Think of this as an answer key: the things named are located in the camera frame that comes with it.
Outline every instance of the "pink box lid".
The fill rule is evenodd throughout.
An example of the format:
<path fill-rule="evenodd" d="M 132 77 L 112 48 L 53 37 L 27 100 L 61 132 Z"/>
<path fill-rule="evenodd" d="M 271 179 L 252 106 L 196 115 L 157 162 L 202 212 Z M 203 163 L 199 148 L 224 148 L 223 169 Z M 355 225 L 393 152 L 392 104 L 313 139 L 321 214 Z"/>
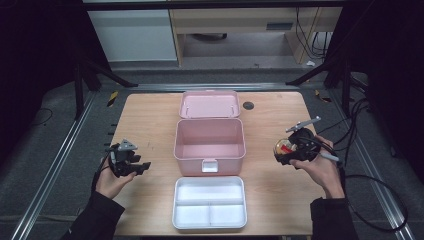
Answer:
<path fill-rule="evenodd" d="M 181 99 L 182 118 L 236 118 L 240 115 L 237 92 L 231 90 L 187 91 Z"/>

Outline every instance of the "black curtain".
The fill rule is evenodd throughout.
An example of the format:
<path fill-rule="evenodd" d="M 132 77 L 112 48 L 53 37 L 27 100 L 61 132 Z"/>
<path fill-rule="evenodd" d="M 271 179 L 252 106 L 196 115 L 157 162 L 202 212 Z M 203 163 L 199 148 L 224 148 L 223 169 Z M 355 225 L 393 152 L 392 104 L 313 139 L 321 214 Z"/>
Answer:
<path fill-rule="evenodd" d="M 110 70 L 88 14 L 54 6 L 48 0 L 0 1 L 0 164 L 30 127 L 43 95 L 74 80 L 75 48 Z"/>
<path fill-rule="evenodd" d="M 424 1 L 369 3 L 343 9 L 328 54 L 346 44 L 351 70 L 368 75 L 366 95 L 387 139 L 424 183 Z M 342 78 L 342 71 L 331 71 L 339 74 L 333 80 Z"/>

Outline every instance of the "human hand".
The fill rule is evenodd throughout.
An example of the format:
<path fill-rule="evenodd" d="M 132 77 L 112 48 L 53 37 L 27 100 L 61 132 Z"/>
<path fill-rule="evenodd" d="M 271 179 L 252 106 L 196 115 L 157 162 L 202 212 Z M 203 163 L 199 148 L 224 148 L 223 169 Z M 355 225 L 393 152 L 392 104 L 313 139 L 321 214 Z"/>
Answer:
<path fill-rule="evenodd" d="M 136 172 L 132 172 L 125 177 L 116 177 L 109 167 L 108 160 L 105 161 L 102 169 L 96 183 L 96 191 L 110 199 L 115 198 L 121 192 L 122 188 L 137 175 Z"/>
<path fill-rule="evenodd" d="M 333 142 L 318 135 L 315 137 L 331 148 L 333 147 Z M 336 163 L 324 158 L 321 154 L 330 153 L 325 148 L 321 147 L 320 154 L 318 154 L 314 160 L 309 162 L 292 159 L 290 160 L 290 164 L 296 168 L 305 170 L 312 180 L 324 189 L 326 198 L 344 198 L 345 194 L 340 182 Z"/>

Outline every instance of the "box handle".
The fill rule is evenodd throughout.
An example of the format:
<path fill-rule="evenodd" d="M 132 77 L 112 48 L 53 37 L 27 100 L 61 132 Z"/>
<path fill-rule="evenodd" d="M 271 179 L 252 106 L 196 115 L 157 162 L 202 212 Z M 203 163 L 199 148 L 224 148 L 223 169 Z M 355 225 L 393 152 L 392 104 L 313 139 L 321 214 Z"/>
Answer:
<path fill-rule="evenodd" d="M 203 159 L 202 172 L 218 172 L 218 161 L 213 158 Z"/>

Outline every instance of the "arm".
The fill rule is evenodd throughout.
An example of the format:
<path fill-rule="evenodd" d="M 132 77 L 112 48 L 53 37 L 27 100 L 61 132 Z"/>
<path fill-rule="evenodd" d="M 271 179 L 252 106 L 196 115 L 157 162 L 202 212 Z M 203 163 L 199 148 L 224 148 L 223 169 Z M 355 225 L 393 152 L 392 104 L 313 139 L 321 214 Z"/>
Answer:
<path fill-rule="evenodd" d="M 135 175 L 134 172 L 117 178 L 108 167 L 108 161 L 105 161 L 86 208 L 62 239 L 113 239 L 116 224 L 125 209 L 112 199 Z"/>
<path fill-rule="evenodd" d="M 320 136 L 316 138 L 333 147 L 331 141 Z M 321 148 L 320 153 L 329 154 L 324 148 Z M 290 164 L 305 170 L 325 192 L 326 199 L 319 198 L 311 203 L 312 239 L 358 239 L 336 163 L 317 155 L 311 162 L 290 160 Z"/>

